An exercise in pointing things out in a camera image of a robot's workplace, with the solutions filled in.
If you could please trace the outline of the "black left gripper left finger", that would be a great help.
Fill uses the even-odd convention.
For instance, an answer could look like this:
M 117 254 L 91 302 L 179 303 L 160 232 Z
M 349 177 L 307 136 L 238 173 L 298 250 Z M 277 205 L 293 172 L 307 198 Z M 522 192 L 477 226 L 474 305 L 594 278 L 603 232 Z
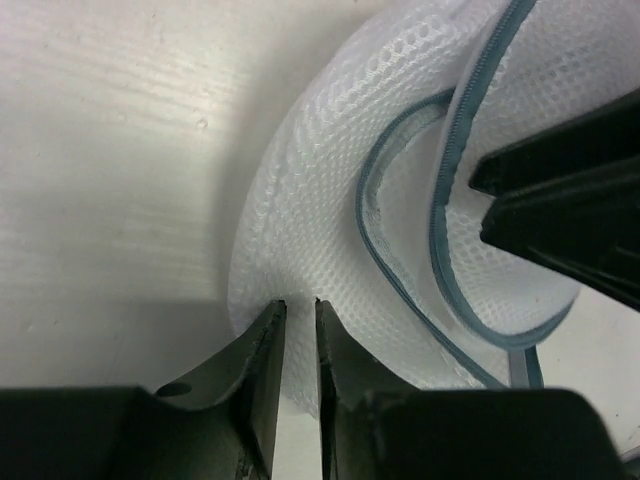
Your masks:
M 138 386 L 4 389 L 4 479 L 269 479 L 286 304 L 150 393 Z

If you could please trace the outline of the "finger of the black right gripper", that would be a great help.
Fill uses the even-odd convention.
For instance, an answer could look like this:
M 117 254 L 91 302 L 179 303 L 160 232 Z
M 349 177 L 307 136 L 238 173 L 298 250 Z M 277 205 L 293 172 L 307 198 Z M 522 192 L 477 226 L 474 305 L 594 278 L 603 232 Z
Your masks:
M 639 309 L 639 158 L 499 196 L 480 239 Z
M 469 186 L 498 197 L 638 154 L 639 94 L 631 92 L 485 155 Z

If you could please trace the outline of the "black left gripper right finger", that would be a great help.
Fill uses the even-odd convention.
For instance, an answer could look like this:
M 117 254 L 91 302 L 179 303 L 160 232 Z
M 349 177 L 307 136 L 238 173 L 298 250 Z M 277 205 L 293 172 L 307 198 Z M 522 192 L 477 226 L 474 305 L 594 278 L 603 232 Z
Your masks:
M 622 479 L 599 415 L 557 389 L 420 390 L 315 304 L 326 479 Z

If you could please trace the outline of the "white mesh laundry bag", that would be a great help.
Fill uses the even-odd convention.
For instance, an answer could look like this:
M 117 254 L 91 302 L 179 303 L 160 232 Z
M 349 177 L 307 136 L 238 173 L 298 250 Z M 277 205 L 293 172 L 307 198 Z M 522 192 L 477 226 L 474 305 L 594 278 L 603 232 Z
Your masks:
M 241 215 L 237 330 L 288 308 L 283 390 L 318 410 L 315 302 L 426 389 L 534 386 L 513 357 L 568 314 L 576 281 L 484 244 L 486 154 L 639 85 L 635 1 L 400 1 L 296 101 Z

